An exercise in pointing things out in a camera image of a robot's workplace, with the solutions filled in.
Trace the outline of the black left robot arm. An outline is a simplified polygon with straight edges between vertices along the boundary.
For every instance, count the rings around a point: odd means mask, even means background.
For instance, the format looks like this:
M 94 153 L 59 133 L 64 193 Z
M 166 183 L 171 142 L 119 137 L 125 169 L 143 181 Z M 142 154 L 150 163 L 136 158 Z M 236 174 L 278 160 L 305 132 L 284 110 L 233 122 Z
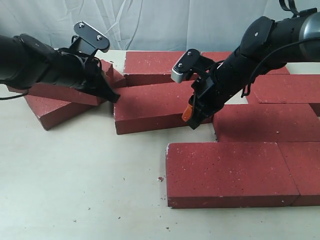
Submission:
M 103 73 L 97 51 L 108 51 L 103 36 L 72 37 L 70 47 L 54 49 L 23 33 L 0 37 L 0 83 L 29 93 L 35 84 L 75 89 L 116 103 L 120 94 L 112 89 Z

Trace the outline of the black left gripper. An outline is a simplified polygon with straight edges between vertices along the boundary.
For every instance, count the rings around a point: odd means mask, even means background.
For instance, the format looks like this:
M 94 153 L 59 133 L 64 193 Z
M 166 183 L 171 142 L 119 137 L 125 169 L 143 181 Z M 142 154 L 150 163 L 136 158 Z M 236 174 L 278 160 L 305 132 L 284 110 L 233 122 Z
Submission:
M 97 51 L 107 52 L 110 42 L 101 34 L 85 39 L 79 35 L 71 37 L 70 47 L 57 51 L 57 69 L 67 80 L 66 86 L 79 92 L 116 103 L 120 94 L 115 92 L 103 73 L 102 61 L 96 57 Z

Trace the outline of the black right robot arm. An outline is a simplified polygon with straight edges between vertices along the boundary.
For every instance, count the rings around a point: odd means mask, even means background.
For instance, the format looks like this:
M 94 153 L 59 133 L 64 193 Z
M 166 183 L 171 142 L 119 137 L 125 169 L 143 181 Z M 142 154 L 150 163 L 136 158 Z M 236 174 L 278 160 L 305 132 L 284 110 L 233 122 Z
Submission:
M 213 61 L 195 49 L 181 57 L 176 64 L 181 80 L 197 74 L 182 119 L 196 129 L 238 92 L 242 97 L 248 96 L 258 76 L 287 63 L 319 60 L 320 13 L 316 8 L 281 21 L 261 16 L 248 27 L 240 45 L 226 59 Z

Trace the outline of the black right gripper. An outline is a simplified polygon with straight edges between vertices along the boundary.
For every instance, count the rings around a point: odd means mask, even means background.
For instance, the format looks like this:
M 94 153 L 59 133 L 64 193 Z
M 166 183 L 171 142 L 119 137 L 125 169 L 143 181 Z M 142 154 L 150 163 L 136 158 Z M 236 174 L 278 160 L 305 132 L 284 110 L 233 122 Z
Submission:
M 220 90 L 215 73 L 221 63 L 222 61 L 216 62 L 200 55 L 186 76 L 187 80 L 190 80 L 193 75 L 196 75 L 196 78 L 191 84 L 193 94 L 181 118 L 193 130 L 224 106 L 223 102 L 216 100 Z

